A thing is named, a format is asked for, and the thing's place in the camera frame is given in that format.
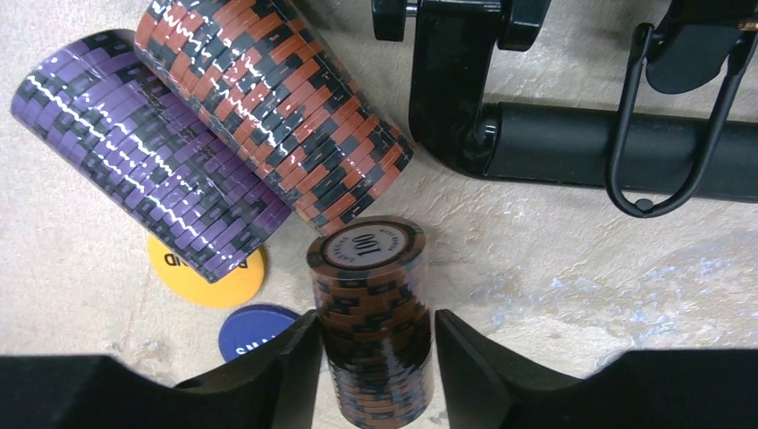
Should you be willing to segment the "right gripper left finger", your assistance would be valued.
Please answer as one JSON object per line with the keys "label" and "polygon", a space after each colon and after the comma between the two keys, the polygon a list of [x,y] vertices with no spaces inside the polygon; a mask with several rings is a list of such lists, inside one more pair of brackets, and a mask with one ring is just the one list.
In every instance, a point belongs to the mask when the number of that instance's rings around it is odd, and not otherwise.
{"label": "right gripper left finger", "polygon": [[3,356],[3,428],[309,428],[322,342],[316,311],[173,387],[106,355]]}

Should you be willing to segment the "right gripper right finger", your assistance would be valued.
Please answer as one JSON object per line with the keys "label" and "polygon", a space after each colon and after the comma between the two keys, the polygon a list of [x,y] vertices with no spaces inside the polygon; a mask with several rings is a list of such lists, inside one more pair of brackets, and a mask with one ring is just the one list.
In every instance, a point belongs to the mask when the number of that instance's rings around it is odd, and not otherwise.
{"label": "right gripper right finger", "polygon": [[755,428],[754,349],[643,349],[581,379],[435,313],[452,428]]}

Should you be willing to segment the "brown poker chip roll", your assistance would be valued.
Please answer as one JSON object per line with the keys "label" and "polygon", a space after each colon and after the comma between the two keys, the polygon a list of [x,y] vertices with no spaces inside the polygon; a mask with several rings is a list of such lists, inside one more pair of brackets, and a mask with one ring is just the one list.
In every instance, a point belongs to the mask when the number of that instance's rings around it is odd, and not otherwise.
{"label": "brown poker chip roll", "polygon": [[359,428],[401,428],[434,395],[426,235],[371,216],[307,250],[325,355],[342,415]]}

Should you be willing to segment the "red black chip roll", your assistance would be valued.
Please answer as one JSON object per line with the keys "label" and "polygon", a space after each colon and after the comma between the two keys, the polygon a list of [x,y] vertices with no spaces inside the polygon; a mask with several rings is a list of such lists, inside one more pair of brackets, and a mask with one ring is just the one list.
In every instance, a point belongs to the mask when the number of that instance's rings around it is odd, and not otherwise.
{"label": "red black chip roll", "polygon": [[139,56],[323,235],[351,223],[413,156],[289,1],[152,1]]}

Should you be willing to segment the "purple poker chip roll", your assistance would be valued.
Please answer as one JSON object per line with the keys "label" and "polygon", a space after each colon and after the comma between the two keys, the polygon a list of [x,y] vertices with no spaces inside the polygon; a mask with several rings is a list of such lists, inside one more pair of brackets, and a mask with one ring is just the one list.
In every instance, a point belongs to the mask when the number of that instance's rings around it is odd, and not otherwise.
{"label": "purple poker chip roll", "polygon": [[290,208],[137,56],[128,29],[70,43],[28,73],[11,114],[208,282]]}

